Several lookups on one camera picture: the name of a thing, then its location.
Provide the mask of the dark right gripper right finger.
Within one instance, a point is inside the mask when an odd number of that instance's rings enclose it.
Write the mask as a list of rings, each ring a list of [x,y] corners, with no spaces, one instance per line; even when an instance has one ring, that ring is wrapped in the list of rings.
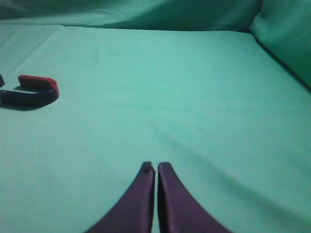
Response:
[[[158,165],[157,214],[161,233],[229,233],[180,181],[171,163]]]

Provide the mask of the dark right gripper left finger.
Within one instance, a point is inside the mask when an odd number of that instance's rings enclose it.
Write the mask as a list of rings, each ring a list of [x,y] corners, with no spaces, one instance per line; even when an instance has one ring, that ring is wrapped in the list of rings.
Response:
[[[143,162],[135,179],[115,205],[88,233],[150,233],[155,204],[155,170]]]

